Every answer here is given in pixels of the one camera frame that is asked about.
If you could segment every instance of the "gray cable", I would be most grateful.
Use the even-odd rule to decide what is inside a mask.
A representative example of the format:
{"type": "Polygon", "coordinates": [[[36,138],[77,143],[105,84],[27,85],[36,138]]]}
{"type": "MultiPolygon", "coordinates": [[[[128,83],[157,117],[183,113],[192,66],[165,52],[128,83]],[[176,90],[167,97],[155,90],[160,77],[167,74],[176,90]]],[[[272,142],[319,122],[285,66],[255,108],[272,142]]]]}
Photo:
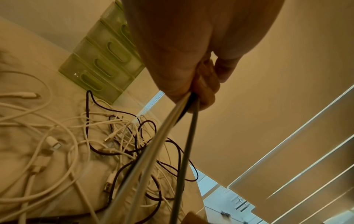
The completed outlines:
{"type": "Polygon", "coordinates": [[[172,207],[172,211],[171,211],[170,224],[176,224],[178,221],[178,214],[180,212],[180,205],[181,205],[182,194],[183,194],[183,189],[184,189],[185,175],[187,173],[189,157],[191,155],[195,128],[197,127],[199,104],[200,104],[200,101],[199,101],[199,98],[197,98],[194,102],[194,105],[193,105],[194,106],[193,117],[192,117],[191,126],[189,127],[189,133],[188,133],[187,143],[185,145],[181,169],[178,171],[176,195],[174,198],[174,203],[173,203],[173,207],[172,207]]]}

